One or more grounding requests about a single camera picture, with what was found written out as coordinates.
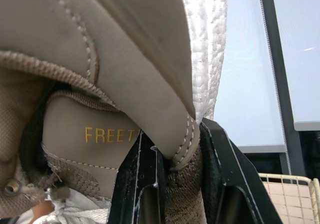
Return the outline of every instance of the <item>white wire basket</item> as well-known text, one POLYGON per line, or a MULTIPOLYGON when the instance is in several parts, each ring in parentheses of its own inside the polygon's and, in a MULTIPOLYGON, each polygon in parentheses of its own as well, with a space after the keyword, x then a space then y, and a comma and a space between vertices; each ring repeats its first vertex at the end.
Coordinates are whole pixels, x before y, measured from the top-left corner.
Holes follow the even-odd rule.
POLYGON ((284 224, 320 224, 318 179, 265 173, 259 175, 284 224))

